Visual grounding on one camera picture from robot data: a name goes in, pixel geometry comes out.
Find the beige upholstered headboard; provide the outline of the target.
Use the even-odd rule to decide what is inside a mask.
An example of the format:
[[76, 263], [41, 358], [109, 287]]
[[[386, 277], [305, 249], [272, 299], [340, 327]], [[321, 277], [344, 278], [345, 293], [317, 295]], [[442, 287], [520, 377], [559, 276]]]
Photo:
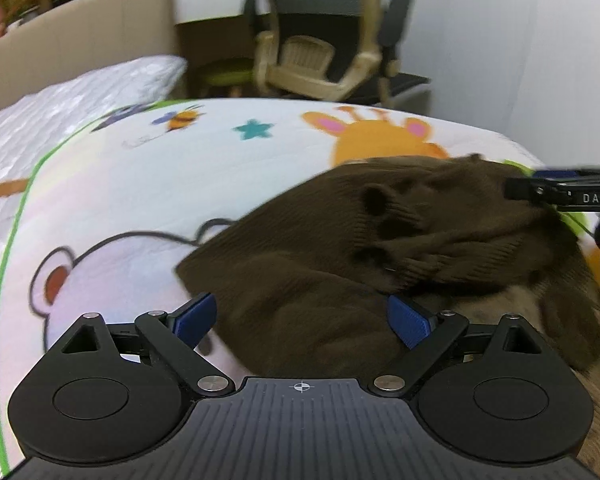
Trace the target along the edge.
[[178, 54], [173, 0], [73, 0], [0, 39], [0, 110], [90, 70]]

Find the colourful cartoon play mat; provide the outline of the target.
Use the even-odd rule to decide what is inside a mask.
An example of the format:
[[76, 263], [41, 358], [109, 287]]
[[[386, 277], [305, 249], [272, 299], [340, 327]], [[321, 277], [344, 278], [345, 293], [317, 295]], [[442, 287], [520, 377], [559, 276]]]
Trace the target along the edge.
[[223, 221], [348, 159], [480, 154], [532, 168], [498, 133], [365, 106], [210, 100], [124, 110], [36, 165], [0, 267], [0, 461], [12, 479], [585, 479], [575, 460], [503, 468], [438, 445], [412, 412], [348, 380], [251, 379], [160, 450], [110, 468], [25, 458], [16, 385], [81, 314], [180, 306], [176, 264]]

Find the white quilted bedsheet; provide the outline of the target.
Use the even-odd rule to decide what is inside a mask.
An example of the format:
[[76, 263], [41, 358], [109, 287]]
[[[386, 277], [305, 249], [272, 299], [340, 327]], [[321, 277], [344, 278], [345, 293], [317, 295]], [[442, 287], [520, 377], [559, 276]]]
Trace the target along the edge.
[[29, 177], [38, 160], [82, 126], [119, 108], [166, 99], [185, 58], [155, 55], [91, 70], [0, 110], [0, 182]]

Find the brown polka dot dress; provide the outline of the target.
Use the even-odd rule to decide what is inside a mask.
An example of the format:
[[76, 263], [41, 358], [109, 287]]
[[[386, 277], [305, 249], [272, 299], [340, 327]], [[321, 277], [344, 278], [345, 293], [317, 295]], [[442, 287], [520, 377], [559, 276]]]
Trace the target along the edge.
[[516, 167], [478, 156], [366, 159], [250, 212], [175, 269], [218, 302], [215, 330], [250, 372], [372, 380], [404, 355], [401, 296], [471, 321], [518, 313], [594, 401], [580, 459], [600, 475], [600, 285], [550, 208], [508, 200]]

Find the green round stool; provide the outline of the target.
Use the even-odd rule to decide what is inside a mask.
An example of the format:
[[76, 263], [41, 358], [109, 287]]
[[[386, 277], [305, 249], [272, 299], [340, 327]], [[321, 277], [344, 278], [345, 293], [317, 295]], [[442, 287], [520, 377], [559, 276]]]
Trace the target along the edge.
[[206, 98], [213, 89], [221, 89], [230, 98], [241, 98], [245, 88], [252, 83], [252, 76], [252, 58], [228, 58], [208, 63], [197, 70], [199, 95]]

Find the beige mesh office chair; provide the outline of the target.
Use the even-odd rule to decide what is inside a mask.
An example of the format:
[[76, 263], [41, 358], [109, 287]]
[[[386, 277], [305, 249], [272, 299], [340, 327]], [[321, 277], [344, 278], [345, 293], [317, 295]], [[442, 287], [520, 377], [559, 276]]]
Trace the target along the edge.
[[415, 0], [246, 0], [261, 96], [390, 107], [428, 84], [399, 58]]

